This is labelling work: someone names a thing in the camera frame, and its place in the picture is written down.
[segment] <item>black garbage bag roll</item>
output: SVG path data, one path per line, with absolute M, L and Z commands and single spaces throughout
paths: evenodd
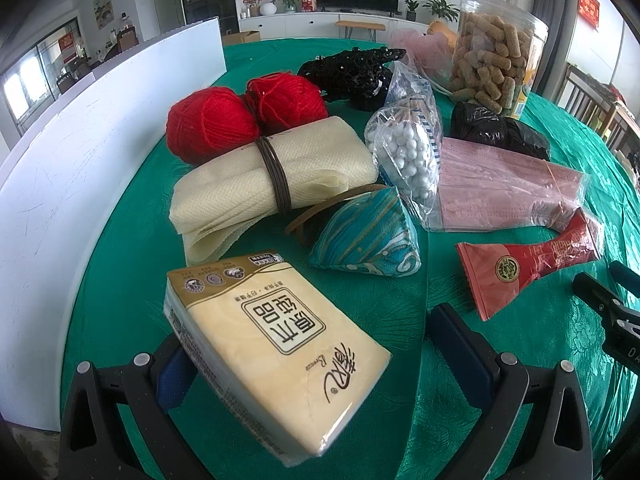
M 550 160 L 546 137 L 516 119 L 494 114 L 482 105 L 458 103 L 451 116 L 451 137 Z

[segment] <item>white beads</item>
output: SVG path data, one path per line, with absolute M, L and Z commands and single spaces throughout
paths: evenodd
M 418 172 L 417 168 L 412 164 L 408 163 L 404 170 L 402 170 L 402 176 L 414 176 Z
M 433 197 L 433 153 L 428 139 L 420 129 L 415 130 L 414 124 L 408 121 L 380 124 L 366 135 L 366 142 L 377 157 L 389 156 L 385 164 L 393 163 L 402 176 L 404 182 L 398 180 L 393 168 L 385 166 L 392 184 L 409 191 L 411 199 L 419 204 L 426 204 Z

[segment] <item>jar lid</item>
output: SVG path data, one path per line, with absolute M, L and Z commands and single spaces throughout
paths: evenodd
M 502 0 L 460 0 L 460 10 L 462 12 L 497 14 L 505 22 L 512 23 L 517 28 L 529 29 L 535 36 L 545 42 L 549 34 L 549 28 L 545 22 L 536 18 L 530 12 Z

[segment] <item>red poster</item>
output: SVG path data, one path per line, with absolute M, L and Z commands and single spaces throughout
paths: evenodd
M 600 3 L 598 0 L 578 0 L 578 14 L 593 28 L 600 23 Z
M 58 40 L 58 46 L 60 47 L 63 63 L 70 61 L 78 55 L 76 53 L 76 44 L 74 43 L 74 35 L 72 32 L 68 32 L 62 36 L 62 38 Z

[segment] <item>red yarn ball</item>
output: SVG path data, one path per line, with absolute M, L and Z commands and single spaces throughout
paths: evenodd
M 308 79 L 290 72 L 252 79 L 246 85 L 246 97 L 267 134 L 329 116 L 320 89 Z
M 329 116 L 320 89 L 291 73 L 252 79 L 243 97 L 231 89 L 194 92 L 169 110 L 166 143 L 174 155 L 203 164 L 263 134 L 275 134 Z
M 190 164 L 254 142 L 260 129 L 254 115 L 231 88 L 210 87 L 194 92 L 169 110 L 166 143 Z

